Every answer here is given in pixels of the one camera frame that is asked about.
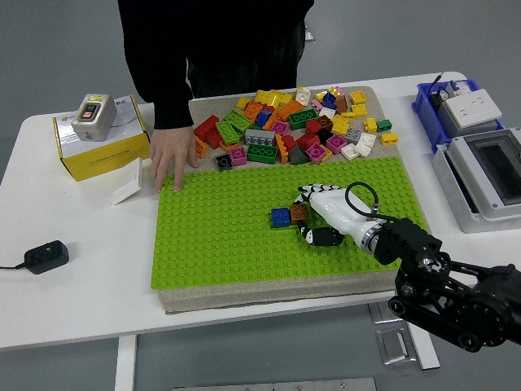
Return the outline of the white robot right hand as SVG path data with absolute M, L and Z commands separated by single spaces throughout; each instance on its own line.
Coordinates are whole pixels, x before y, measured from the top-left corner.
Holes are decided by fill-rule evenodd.
M 372 254 L 378 243 L 383 220 L 373 217 L 370 208 L 350 190 L 336 185 L 311 184 L 299 188 L 296 204 L 308 203 L 327 222 L 327 226 L 310 229 L 299 224 L 301 235 L 315 246 L 337 246 L 346 235 Z

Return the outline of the person's right hand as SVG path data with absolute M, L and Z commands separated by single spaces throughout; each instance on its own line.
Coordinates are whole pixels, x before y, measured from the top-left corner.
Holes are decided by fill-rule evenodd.
M 192 168 L 199 167 L 193 126 L 155 130 L 151 136 L 150 158 L 155 192 L 160 193 L 172 161 L 174 162 L 173 190 L 180 191 L 186 163 Z

